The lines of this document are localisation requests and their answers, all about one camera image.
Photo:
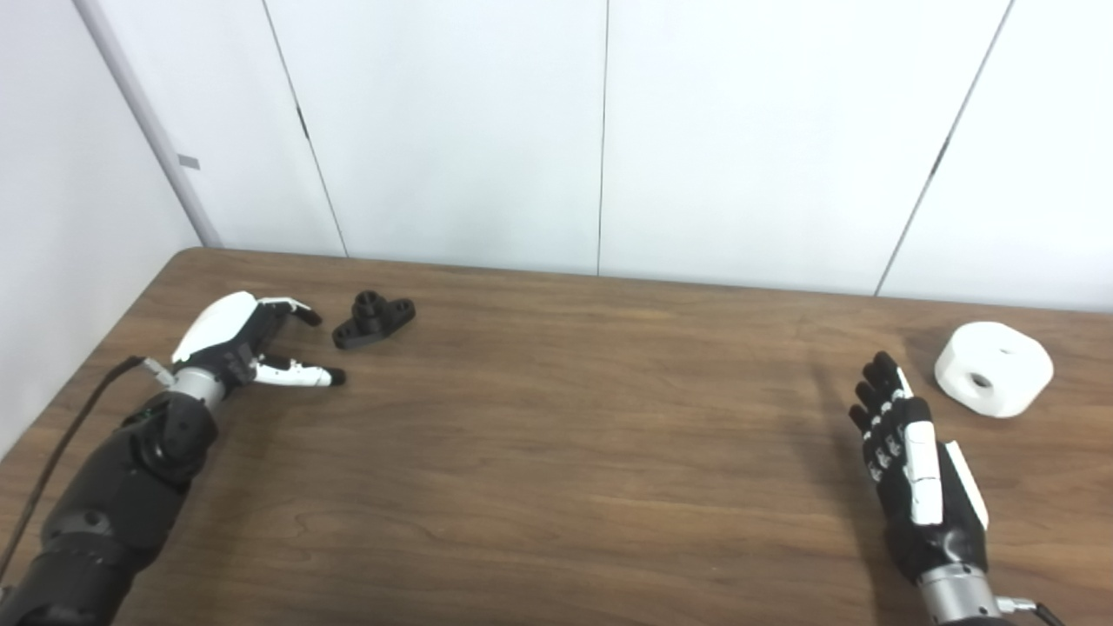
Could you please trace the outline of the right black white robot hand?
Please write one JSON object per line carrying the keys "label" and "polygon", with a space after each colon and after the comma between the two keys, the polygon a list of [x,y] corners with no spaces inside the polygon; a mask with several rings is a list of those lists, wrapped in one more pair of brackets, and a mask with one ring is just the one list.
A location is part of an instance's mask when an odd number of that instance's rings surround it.
{"label": "right black white robot hand", "polygon": [[961,471],[953,443],[936,436],[930,405],[915,395],[890,353],[863,366],[848,415],[885,519],[885,544],[903,577],[958,565],[989,569],[979,493]]}

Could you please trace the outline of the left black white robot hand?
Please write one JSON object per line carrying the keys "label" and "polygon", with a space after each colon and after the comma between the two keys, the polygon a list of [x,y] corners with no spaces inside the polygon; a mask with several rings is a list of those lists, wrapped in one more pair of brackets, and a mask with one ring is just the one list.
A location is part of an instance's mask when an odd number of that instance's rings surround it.
{"label": "left black white robot hand", "polygon": [[270,353],[270,341],[287,317],[319,326],[309,305],[288,296],[257,297],[239,290],[203,310],[171,356],[170,391],[211,410],[230,393],[255,384],[327,388],[346,384],[338,368],[319,366]]}

